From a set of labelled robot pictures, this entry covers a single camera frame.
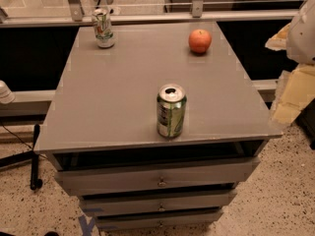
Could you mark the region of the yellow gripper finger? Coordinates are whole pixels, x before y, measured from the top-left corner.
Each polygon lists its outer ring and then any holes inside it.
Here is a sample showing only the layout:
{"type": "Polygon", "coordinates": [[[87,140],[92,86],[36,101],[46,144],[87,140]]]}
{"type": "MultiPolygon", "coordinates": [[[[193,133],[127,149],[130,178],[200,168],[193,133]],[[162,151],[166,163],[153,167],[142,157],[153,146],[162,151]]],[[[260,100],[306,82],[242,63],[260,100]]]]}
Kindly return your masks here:
{"type": "Polygon", "coordinates": [[[285,25],[275,35],[269,38],[265,47],[274,51],[286,50],[287,34],[290,24],[285,25]]]}
{"type": "Polygon", "coordinates": [[[315,99],[315,66],[299,64],[292,72],[285,72],[279,80],[272,107],[272,120],[290,125],[315,99]]]}

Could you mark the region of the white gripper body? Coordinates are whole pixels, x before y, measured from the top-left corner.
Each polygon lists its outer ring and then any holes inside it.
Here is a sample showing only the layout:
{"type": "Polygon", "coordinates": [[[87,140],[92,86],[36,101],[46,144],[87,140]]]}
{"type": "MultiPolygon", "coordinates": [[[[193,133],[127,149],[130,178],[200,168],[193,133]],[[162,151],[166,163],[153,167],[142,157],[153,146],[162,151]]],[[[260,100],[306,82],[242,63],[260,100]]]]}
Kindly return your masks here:
{"type": "Polygon", "coordinates": [[[293,17],[286,39],[286,55],[299,64],[315,64],[315,0],[307,0],[293,17]]]}

